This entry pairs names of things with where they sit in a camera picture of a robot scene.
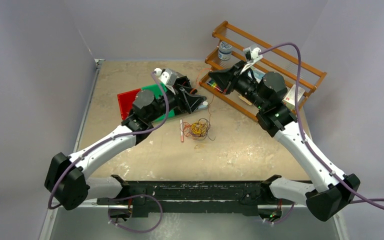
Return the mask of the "green plastic bin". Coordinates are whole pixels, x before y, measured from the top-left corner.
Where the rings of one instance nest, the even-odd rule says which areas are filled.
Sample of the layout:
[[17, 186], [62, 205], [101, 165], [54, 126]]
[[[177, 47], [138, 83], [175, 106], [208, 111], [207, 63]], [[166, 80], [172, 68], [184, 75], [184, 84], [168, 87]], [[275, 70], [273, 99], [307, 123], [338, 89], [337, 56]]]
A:
[[[141, 90], [149, 90], [151, 91], [155, 98], [156, 99], [159, 99], [160, 97], [163, 96], [163, 93], [162, 91], [160, 90], [160, 88], [157, 86], [157, 84], [153, 84], [153, 85], [147, 85], [147, 86], [144, 86], [141, 88]], [[170, 110], [170, 112], [168, 113], [168, 118], [174, 118], [175, 117], [175, 111], [172, 109]], [[162, 116], [158, 117], [156, 120], [154, 120], [153, 122], [154, 123], [157, 123], [157, 122], [161, 122], [163, 119], [165, 118], [165, 115], [163, 114]]]

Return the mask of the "black plastic bin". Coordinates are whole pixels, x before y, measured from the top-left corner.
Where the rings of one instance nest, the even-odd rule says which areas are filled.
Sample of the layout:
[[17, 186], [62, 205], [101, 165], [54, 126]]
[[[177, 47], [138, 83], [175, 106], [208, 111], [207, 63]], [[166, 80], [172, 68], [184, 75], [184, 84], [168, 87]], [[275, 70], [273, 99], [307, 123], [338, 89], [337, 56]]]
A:
[[198, 92], [194, 87], [192, 87], [190, 79], [187, 76], [178, 77], [175, 80], [174, 89], [178, 92], [180, 92], [181, 89], [184, 89], [187, 93], [192, 95]]

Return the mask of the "red plastic bin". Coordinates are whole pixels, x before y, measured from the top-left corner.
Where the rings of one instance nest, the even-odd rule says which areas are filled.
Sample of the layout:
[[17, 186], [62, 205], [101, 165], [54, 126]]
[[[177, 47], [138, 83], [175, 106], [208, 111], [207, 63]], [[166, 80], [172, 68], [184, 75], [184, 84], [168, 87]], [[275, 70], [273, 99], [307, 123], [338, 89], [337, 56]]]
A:
[[130, 110], [132, 109], [132, 104], [140, 91], [141, 89], [137, 88], [131, 91], [119, 93], [117, 95], [117, 101], [122, 120], [125, 120], [129, 116]]

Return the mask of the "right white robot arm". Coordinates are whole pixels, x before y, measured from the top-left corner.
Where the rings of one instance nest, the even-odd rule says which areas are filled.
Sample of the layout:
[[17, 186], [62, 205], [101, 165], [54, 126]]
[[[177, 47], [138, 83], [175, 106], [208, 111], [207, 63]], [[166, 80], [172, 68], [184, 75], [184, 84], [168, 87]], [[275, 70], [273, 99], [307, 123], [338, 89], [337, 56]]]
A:
[[211, 71], [208, 76], [224, 95], [236, 91], [258, 108], [260, 127], [290, 152], [311, 180], [304, 183], [273, 176], [260, 191], [264, 202], [284, 199], [304, 205], [323, 222], [351, 203], [351, 191], [359, 188], [359, 178], [345, 174], [307, 137], [296, 115], [283, 103], [288, 89], [281, 74], [269, 71], [257, 80], [241, 60], [231, 68]]

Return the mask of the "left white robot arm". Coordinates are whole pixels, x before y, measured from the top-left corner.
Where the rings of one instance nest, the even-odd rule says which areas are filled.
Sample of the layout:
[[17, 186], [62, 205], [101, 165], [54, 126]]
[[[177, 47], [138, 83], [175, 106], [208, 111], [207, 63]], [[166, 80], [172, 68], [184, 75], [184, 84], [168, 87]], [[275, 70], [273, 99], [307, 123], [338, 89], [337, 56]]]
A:
[[119, 176], [92, 178], [91, 175], [113, 157], [138, 145], [161, 127], [166, 119], [153, 126], [153, 122], [161, 116], [167, 118], [172, 110], [191, 114], [207, 100], [190, 85], [186, 76], [176, 78], [172, 89], [160, 81], [156, 85], [161, 91], [160, 97], [156, 97], [150, 89], [140, 89], [134, 97], [128, 117], [108, 135], [82, 150], [70, 155], [60, 152], [51, 159], [44, 182], [50, 192], [49, 209], [56, 208], [53, 200], [57, 200], [58, 205], [68, 211], [89, 199], [108, 198], [118, 205], [128, 201], [129, 191], [123, 187], [124, 181]]

